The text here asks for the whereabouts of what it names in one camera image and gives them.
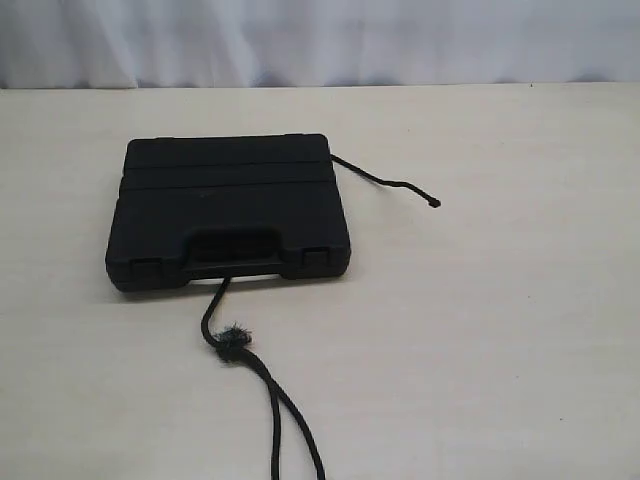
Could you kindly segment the white backdrop curtain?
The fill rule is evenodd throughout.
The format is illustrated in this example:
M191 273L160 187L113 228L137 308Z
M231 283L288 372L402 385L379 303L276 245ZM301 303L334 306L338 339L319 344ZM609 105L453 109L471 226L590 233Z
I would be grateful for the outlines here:
M635 1L5 1L5 88L635 81Z

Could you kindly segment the black plastic tool case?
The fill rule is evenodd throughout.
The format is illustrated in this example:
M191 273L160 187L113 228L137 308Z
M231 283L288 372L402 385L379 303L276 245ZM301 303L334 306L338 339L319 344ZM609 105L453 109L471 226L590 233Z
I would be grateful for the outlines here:
M335 278L350 257L325 136L128 143L105 256L118 290L259 275Z

